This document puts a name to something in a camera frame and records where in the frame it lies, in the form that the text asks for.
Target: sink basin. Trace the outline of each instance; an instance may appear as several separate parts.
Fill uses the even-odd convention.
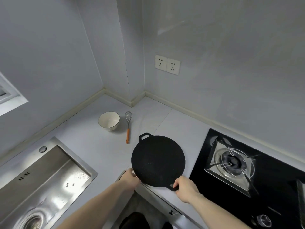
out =
[[[44,146],[0,167],[0,228],[51,228],[97,176],[57,138]]]

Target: person's left arm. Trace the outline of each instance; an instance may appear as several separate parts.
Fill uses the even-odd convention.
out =
[[[134,190],[139,183],[140,180],[132,173],[132,169],[126,170],[119,181],[89,200],[57,229],[102,228],[120,195],[126,190]]]

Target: whisk handle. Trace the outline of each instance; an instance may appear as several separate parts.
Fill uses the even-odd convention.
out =
[[[127,138],[126,138],[126,144],[129,144],[129,128],[127,129]]]

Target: cast iron pan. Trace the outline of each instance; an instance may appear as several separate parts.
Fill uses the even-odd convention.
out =
[[[145,184],[154,187],[173,188],[176,178],[185,168],[185,157],[181,147],[165,136],[149,133],[139,137],[139,143],[132,152],[132,168],[136,176]]]

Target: burner cap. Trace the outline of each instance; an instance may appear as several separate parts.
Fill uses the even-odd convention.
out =
[[[229,174],[232,174],[234,176],[242,174],[242,169],[247,169],[247,164],[244,161],[244,158],[236,153],[233,152],[233,155],[230,153],[229,150],[226,150],[221,156],[220,161],[222,163],[231,163],[232,165],[224,167],[224,171],[226,171]]]

